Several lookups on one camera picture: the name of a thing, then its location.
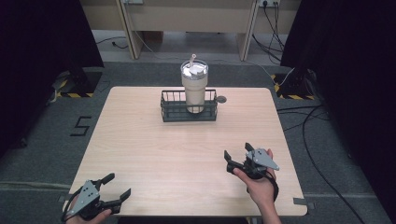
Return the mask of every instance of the wire basket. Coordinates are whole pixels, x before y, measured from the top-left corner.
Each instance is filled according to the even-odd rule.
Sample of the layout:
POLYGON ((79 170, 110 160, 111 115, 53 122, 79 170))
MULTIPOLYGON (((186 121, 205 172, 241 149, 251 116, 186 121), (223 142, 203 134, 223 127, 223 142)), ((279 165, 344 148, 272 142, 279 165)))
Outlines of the wire basket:
POLYGON ((216 120, 218 114, 216 90, 205 90, 203 105, 187 105, 185 91, 163 91, 161 108, 163 122, 216 120))

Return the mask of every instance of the gray carpet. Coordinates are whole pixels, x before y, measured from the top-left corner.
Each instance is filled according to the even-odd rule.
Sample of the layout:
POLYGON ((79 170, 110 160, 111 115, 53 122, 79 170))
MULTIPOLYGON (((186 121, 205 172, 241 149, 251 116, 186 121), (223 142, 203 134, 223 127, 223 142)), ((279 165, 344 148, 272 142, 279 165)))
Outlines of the gray carpet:
MULTIPOLYGON (((61 223, 63 203, 77 173, 92 131, 114 86, 181 86, 178 63, 105 63, 91 98, 65 98, 48 105, 27 136, 28 146, 9 150, 0 160, 0 224, 61 223), (75 125, 90 126, 85 136, 75 125)), ((289 69, 267 66, 269 73, 289 69)), ((211 87, 268 88, 276 108, 319 105, 321 101, 276 97, 271 78, 259 66, 209 64, 211 87)), ((279 112, 290 153, 309 205, 304 217, 282 217, 283 223, 359 223, 352 211, 319 175, 304 148, 301 123, 312 108, 279 112)), ((337 134, 324 107, 304 129, 309 153, 328 181, 344 195, 365 223, 390 223, 364 174, 337 134)), ((106 223, 117 223, 116 218, 106 223)))

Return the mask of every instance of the hand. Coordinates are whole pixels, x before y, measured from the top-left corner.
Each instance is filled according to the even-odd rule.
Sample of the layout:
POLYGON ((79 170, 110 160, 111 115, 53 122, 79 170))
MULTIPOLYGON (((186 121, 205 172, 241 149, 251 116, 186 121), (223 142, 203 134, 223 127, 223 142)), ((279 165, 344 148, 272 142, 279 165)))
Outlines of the hand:
MULTIPOLYGON (((274 157, 271 149, 267 150, 267 154, 271 159, 274 157)), ((273 169, 267 168, 267 172, 276 179, 273 169)), ((262 221, 264 223, 280 223, 280 219, 276 213, 274 205, 274 186, 271 182, 265 177, 261 179, 250 179, 238 168, 234 168, 233 173, 247 185, 251 199, 255 204, 257 204, 260 212, 262 213, 262 221)))
MULTIPOLYGON (((74 198, 73 202, 71 202, 71 207, 74 206, 76 203, 78 196, 74 198)), ((96 217, 94 217, 90 221, 84 220, 81 216, 77 215, 75 217, 71 217, 66 221, 66 224, 100 224, 101 222, 105 221, 111 215, 111 210, 107 209, 101 213, 99 213, 96 217)))

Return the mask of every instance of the white tumbler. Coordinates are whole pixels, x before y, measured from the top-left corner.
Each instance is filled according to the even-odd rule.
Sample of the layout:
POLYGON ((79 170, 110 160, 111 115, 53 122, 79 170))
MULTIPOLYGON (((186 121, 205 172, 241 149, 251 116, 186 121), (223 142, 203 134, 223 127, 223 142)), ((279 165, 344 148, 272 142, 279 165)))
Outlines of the white tumbler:
POLYGON ((180 66, 180 70, 181 82, 186 92, 187 109, 190 113, 196 114, 204 110, 209 67, 205 62, 194 59, 195 55, 192 54, 191 59, 180 66))

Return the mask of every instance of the black curtain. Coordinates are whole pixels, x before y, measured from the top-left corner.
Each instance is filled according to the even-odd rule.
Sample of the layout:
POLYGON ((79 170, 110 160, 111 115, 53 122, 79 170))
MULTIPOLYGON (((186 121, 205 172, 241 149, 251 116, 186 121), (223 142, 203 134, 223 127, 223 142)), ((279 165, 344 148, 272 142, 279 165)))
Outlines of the black curtain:
POLYGON ((317 74, 340 136, 396 222, 395 1, 302 0, 282 65, 317 74))
POLYGON ((78 0, 2 1, 0 156, 34 124, 64 71, 103 67, 78 0))

